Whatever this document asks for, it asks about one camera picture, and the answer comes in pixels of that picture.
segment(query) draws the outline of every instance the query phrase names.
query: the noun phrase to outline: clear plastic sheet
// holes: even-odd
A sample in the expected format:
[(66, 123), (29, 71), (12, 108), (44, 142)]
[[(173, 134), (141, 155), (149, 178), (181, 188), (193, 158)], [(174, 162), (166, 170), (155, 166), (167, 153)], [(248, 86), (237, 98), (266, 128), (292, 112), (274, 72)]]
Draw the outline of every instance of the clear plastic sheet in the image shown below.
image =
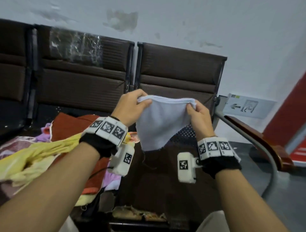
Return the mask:
[(102, 36), (52, 27), (50, 55), (58, 60), (102, 67)]

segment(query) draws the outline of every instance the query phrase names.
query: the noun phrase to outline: forearm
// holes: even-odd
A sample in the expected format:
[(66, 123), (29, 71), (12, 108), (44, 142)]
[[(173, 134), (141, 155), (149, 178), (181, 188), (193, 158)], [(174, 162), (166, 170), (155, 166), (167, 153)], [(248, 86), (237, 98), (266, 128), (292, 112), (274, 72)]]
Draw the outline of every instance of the forearm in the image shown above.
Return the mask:
[(80, 143), (0, 208), (0, 228), (3, 231), (58, 231), (99, 158), (93, 147)]
[(288, 231), (239, 170), (216, 174), (221, 204), (230, 231)]

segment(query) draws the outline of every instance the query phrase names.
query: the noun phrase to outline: exit sign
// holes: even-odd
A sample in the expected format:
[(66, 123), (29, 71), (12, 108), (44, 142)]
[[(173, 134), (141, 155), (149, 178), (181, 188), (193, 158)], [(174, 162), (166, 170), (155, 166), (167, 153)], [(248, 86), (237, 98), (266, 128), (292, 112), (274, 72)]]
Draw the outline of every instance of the exit sign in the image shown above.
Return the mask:
[(265, 118), (275, 103), (275, 101), (270, 100), (229, 94), (223, 113), (251, 118)]

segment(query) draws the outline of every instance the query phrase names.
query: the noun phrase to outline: hand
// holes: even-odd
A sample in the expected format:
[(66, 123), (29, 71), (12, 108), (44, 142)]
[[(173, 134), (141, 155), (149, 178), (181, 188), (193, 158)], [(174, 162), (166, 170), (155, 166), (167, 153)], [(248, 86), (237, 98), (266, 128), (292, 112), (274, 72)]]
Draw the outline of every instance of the hand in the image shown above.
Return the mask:
[(147, 96), (142, 89), (123, 94), (112, 116), (118, 118), (127, 127), (134, 124), (139, 119), (142, 111), (152, 103), (151, 99), (138, 103), (137, 98), (141, 96)]
[(216, 135), (212, 127), (209, 110), (202, 103), (196, 100), (195, 110), (191, 104), (187, 104), (186, 109), (187, 113), (191, 116), (191, 125), (196, 133), (197, 141)]

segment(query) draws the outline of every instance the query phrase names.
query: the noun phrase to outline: arrow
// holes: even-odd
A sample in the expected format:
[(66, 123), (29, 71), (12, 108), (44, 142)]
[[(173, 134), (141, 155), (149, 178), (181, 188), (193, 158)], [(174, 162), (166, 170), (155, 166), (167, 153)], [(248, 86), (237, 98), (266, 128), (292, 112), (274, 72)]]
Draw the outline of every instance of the arrow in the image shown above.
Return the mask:
[(230, 107), (231, 107), (232, 109), (241, 108), (241, 106), (237, 106), (237, 104), (232, 104)]

